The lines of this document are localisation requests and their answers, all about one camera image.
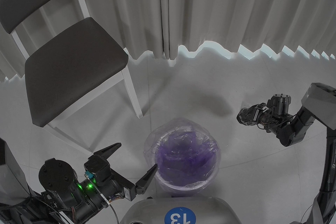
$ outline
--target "chair seat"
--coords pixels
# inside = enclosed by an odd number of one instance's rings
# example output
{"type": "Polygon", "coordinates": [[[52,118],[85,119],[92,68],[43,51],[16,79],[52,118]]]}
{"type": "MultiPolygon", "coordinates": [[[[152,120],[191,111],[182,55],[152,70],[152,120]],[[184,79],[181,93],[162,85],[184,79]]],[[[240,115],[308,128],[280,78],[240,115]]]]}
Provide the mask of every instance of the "chair seat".
{"type": "Polygon", "coordinates": [[[127,63],[127,53],[93,18],[65,29],[25,63],[33,124],[44,127],[127,63]]]}

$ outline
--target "white chair frame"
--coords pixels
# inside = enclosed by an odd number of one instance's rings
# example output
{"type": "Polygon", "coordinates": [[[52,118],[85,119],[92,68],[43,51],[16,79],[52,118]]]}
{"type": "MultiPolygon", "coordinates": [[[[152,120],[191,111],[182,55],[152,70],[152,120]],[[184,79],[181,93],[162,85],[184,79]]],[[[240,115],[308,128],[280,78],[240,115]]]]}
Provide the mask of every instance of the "white chair frame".
{"type": "MultiPolygon", "coordinates": [[[[86,6],[85,0],[78,0],[79,5],[82,10],[82,14],[84,18],[89,17],[89,11],[86,6]]],[[[12,37],[14,38],[14,41],[16,42],[19,50],[23,54],[24,58],[27,60],[29,57],[29,54],[27,53],[27,50],[23,46],[18,34],[15,30],[11,33],[12,37]]],[[[90,148],[87,148],[86,146],[82,145],[69,135],[65,134],[63,131],[57,128],[57,125],[71,116],[73,113],[75,113],[77,110],[82,108],[84,105],[92,101],[97,96],[101,95],[103,92],[120,82],[121,80],[124,80],[126,90],[128,93],[129,98],[131,99],[131,103],[133,105],[134,111],[138,118],[141,118],[143,116],[140,104],[137,98],[137,94],[135,93],[135,89],[133,86],[133,82],[131,79],[131,75],[128,70],[128,66],[126,66],[123,70],[115,74],[114,76],[110,77],[106,81],[104,81],[102,84],[100,84],[98,87],[93,89],[92,91],[85,94],[82,98],[77,100],[75,103],[70,105],[67,109],[65,109],[60,115],[58,115],[56,118],[54,118],[52,121],[50,121],[46,126],[43,128],[48,131],[50,134],[54,135],[58,139],[61,139],[63,142],[67,143],[68,145],[82,151],[83,153],[86,153],[90,155],[92,153],[90,148]]]]}

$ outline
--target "chair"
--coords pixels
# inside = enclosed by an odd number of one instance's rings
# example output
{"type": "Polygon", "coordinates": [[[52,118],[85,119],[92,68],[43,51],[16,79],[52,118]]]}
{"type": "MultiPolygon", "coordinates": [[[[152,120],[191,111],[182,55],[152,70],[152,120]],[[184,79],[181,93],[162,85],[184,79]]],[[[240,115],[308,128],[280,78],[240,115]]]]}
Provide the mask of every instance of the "chair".
{"type": "Polygon", "coordinates": [[[27,97],[34,125],[67,144],[91,150],[57,128],[107,89],[124,80],[136,115],[142,111],[128,70],[128,55],[90,17],[85,0],[78,0],[84,19],[65,29],[30,57],[15,28],[50,0],[0,0],[0,23],[11,33],[26,59],[27,97]]]}

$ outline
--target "curtain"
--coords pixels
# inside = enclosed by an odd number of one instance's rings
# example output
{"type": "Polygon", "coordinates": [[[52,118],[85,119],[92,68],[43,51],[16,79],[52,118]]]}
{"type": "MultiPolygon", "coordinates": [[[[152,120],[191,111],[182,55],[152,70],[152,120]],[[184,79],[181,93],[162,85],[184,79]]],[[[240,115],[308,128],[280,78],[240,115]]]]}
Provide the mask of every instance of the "curtain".
{"type": "MultiPolygon", "coordinates": [[[[196,51],[216,41],[236,52],[262,44],[279,53],[300,45],[336,54],[336,0],[86,0],[90,15],[133,58],[144,51],[156,57],[177,56],[178,46],[196,51]]],[[[28,53],[81,20],[77,0],[51,0],[17,27],[28,53]]],[[[25,59],[0,27],[0,70],[23,76],[25,59]]]]}

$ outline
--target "blue sticker with number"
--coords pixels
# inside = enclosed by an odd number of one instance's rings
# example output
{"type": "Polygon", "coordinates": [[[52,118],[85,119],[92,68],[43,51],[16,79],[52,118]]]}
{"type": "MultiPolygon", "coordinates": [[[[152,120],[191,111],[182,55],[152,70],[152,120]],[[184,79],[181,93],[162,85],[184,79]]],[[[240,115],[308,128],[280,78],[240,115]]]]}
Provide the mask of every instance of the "blue sticker with number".
{"type": "Polygon", "coordinates": [[[166,214],[165,224],[196,224],[196,216],[186,207],[175,207],[166,214]]]}

